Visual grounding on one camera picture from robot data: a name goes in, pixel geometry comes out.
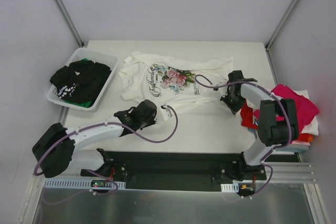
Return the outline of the white floral print t-shirt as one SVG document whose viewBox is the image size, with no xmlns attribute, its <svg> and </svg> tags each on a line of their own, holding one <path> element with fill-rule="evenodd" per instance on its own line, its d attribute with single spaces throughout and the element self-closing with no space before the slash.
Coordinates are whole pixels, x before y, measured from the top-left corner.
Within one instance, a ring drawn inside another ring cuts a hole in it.
<svg viewBox="0 0 336 224">
<path fill-rule="evenodd" d="M 194 61 L 134 51 L 119 71 L 121 98 L 156 106 L 171 106 L 178 114 L 200 105 L 217 102 L 220 94 L 198 84 L 220 85 L 233 71 L 233 58 Z"/>
</svg>

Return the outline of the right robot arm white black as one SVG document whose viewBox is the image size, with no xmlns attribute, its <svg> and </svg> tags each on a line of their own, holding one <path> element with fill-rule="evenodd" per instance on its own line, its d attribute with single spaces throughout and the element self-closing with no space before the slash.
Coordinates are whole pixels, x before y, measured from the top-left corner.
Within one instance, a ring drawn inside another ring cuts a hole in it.
<svg viewBox="0 0 336 224">
<path fill-rule="evenodd" d="M 233 114 L 250 101 L 259 109 L 257 139 L 240 154 L 236 174 L 248 179 L 255 173 L 254 166 L 262 164 L 274 150 L 289 145 L 299 136 L 296 103 L 293 99 L 276 96 L 258 85 L 253 78 L 246 79 L 242 71 L 228 74 L 226 94 L 221 97 Z"/>
</svg>

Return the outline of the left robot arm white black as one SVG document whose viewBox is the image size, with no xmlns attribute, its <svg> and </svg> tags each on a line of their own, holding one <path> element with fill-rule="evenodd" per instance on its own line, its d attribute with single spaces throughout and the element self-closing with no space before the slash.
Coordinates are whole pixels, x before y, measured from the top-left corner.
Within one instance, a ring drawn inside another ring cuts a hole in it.
<svg viewBox="0 0 336 224">
<path fill-rule="evenodd" d="M 33 146 L 32 152 L 42 174 L 53 178 L 66 170 L 80 170 L 81 176 L 110 177 L 113 162 L 101 148 L 85 150 L 84 147 L 131 134 L 155 124 L 156 105 L 150 100 L 138 106 L 118 111 L 102 122 L 84 127 L 64 127 L 55 123 L 48 128 Z"/>
</svg>

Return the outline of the red t-shirt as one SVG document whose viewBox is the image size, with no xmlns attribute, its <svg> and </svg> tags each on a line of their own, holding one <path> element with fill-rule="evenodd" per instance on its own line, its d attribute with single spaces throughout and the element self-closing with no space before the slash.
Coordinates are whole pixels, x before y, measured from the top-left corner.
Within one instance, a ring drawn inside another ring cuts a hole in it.
<svg viewBox="0 0 336 224">
<path fill-rule="evenodd" d="M 249 129 L 258 129 L 260 111 L 250 107 L 247 102 L 244 102 L 243 107 L 240 110 L 241 126 Z"/>
</svg>

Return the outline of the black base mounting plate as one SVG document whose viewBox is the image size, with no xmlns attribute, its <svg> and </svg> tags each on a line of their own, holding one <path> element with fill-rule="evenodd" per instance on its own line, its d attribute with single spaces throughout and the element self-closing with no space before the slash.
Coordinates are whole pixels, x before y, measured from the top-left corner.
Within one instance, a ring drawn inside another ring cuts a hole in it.
<svg viewBox="0 0 336 224">
<path fill-rule="evenodd" d="M 127 189 L 215 192 L 234 180 L 266 180 L 264 166 L 247 167 L 241 154 L 100 153 L 106 164 L 96 173 L 125 182 Z"/>
</svg>

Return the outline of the black printed t-shirt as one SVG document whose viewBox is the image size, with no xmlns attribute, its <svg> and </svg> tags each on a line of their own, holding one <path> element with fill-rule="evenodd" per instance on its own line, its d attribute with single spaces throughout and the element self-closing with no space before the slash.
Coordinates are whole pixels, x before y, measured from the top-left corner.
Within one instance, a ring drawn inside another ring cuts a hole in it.
<svg viewBox="0 0 336 224">
<path fill-rule="evenodd" d="M 111 73 L 105 64 L 82 59 L 57 70 L 50 78 L 56 95 L 66 103 L 89 108 Z"/>
</svg>

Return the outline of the light blue folded t-shirt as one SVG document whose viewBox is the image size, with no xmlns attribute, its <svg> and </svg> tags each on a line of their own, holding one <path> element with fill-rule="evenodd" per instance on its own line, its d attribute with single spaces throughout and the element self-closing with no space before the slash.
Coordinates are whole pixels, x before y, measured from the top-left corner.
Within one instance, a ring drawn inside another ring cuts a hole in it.
<svg viewBox="0 0 336 224">
<path fill-rule="evenodd" d="M 252 156 L 256 156 L 258 153 L 262 153 L 265 155 L 268 151 L 270 151 L 271 148 L 274 148 L 275 146 L 266 146 L 264 143 L 261 142 L 258 136 L 257 130 L 249 130 L 254 133 L 255 135 L 255 141 L 252 143 L 252 145 L 245 150 L 248 154 L 251 154 Z M 274 150 L 274 152 L 284 153 L 284 152 L 293 152 L 293 153 L 301 153 L 305 152 L 309 149 L 309 146 L 304 145 L 291 145 L 281 147 L 279 149 Z"/>
</svg>

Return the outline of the white plastic laundry basket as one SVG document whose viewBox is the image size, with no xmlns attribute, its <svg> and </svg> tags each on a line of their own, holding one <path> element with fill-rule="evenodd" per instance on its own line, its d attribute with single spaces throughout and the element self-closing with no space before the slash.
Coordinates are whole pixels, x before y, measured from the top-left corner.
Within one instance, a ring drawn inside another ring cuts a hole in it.
<svg viewBox="0 0 336 224">
<path fill-rule="evenodd" d="M 78 48 L 68 62 L 50 78 L 49 102 L 82 111 L 96 111 L 113 79 L 118 57 Z"/>
</svg>

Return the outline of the magenta t-shirt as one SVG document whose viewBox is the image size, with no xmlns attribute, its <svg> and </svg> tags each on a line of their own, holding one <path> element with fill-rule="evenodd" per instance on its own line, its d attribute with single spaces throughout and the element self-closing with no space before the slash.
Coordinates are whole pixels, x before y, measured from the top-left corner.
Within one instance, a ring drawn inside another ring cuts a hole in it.
<svg viewBox="0 0 336 224">
<path fill-rule="evenodd" d="M 301 95 L 297 95 L 295 91 L 288 86 L 279 84 L 272 89 L 272 93 L 282 98 L 293 99 L 295 101 L 299 134 L 301 134 L 304 126 L 310 124 L 312 119 L 320 113 L 318 107 L 310 101 L 310 99 L 308 100 Z"/>
</svg>

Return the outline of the pink folded t-shirt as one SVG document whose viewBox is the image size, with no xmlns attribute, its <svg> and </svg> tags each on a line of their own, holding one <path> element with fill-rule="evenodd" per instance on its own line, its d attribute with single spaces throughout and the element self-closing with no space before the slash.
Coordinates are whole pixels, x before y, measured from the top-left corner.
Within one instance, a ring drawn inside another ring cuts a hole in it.
<svg viewBox="0 0 336 224">
<path fill-rule="evenodd" d="M 305 141 L 299 141 L 299 140 L 295 140 L 291 142 L 291 145 L 304 145 L 304 146 L 310 146 L 309 142 L 305 142 Z"/>
</svg>

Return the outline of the orange folded t-shirt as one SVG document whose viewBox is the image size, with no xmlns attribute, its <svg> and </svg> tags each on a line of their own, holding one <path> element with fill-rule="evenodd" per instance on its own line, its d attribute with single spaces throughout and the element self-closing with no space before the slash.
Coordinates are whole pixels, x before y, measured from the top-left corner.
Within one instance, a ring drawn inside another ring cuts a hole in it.
<svg viewBox="0 0 336 224">
<path fill-rule="evenodd" d="M 308 133 L 301 133 L 298 137 L 299 141 L 302 142 L 312 142 L 313 141 L 313 135 L 312 134 L 308 134 Z"/>
</svg>

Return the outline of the aluminium rail profile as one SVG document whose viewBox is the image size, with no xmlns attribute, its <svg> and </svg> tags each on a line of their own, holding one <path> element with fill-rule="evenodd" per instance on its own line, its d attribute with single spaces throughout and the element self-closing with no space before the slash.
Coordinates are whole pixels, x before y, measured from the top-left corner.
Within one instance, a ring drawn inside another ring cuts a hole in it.
<svg viewBox="0 0 336 224">
<path fill-rule="evenodd" d="M 137 182 L 151 181 L 167 182 L 169 180 L 191 179 L 199 181 L 213 180 L 216 183 L 226 182 L 248 182 L 267 180 L 278 183 L 314 183 L 316 181 L 310 165 L 306 163 L 277 163 L 270 162 L 244 168 L 242 171 L 234 171 L 235 163 L 218 162 L 113 162 L 104 165 L 94 172 L 85 169 L 70 169 L 69 171 L 58 172 L 52 170 L 44 173 L 49 178 L 83 178 L 83 179 L 104 179 L 115 182 Z"/>
</svg>

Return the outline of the right aluminium frame post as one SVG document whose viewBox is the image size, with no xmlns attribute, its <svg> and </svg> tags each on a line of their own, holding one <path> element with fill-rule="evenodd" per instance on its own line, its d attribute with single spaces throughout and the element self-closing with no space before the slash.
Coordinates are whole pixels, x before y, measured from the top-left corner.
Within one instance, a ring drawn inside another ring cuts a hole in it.
<svg viewBox="0 0 336 224">
<path fill-rule="evenodd" d="M 300 0 L 291 0 L 289 5 L 287 6 L 285 12 L 283 13 L 278 25 L 276 26 L 275 30 L 273 31 L 271 37 L 269 38 L 269 40 L 267 41 L 267 43 L 265 44 L 265 50 L 268 52 L 271 47 L 273 46 L 273 44 L 275 43 L 275 41 L 277 40 L 280 32 L 282 31 L 282 29 L 284 28 L 285 24 L 287 23 L 287 21 L 289 20 L 290 16 L 292 15 L 292 13 L 294 12 L 296 6 L 299 4 Z"/>
</svg>

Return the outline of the aluminium frame post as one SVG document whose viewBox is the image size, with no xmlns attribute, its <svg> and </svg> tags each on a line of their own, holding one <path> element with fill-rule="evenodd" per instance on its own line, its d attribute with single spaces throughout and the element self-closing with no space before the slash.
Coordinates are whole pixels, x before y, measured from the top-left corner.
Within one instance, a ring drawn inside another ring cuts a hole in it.
<svg viewBox="0 0 336 224">
<path fill-rule="evenodd" d="M 57 8 L 59 9 L 60 13 L 61 13 L 61 16 L 62 18 L 64 19 L 70 33 L 72 34 L 76 44 L 79 46 L 79 47 L 83 47 L 85 45 L 85 43 L 83 42 L 81 36 L 79 35 L 67 9 L 66 9 L 66 6 L 64 5 L 63 1 L 62 0 L 54 0 Z"/>
<path fill-rule="evenodd" d="M 278 25 L 276 26 L 275 30 L 273 31 L 271 37 L 269 38 L 269 40 L 267 41 L 267 43 L 265 44 L 265 50 L 268 52 L 271 47 L 273 46 L 273 44 L 275 43 L 275 41 L 277 40 L 280 32 L 282 31 L 282 29 L 284 28 L 285 24 L 287 23 L 287 21 L 289 20 L 290 16 L 292 15 L 292 13 L 294 12 L 296 6 L 299 4 L 300 0 L 291 0 L 289 5 L 287 6 L 285 12 L 283 13 Z"/>
</svg>

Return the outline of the left aluminium frame post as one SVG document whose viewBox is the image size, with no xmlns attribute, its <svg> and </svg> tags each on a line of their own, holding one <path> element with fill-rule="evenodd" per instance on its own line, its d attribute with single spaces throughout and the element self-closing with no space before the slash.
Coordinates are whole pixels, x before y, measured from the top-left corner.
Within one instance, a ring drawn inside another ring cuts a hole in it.
<svg viewBox="0 0 336 224">
<path fill-rule="evenodd" d="M 62 0 L 54 0 L 57 8 L 59 9 L 60 13 L 61 13 L 61 16 L 62 18 L 64 19 L 70 33 L 72 34 L 76 44 L 79 46 L 79 47 L 83 47 L 85 45 L 85 43 L 83 42 L 81 36 L 79 35 L 67 9 L 66 9 L 66 6 L 64 5 L 63 1 Z"/>
</svg>

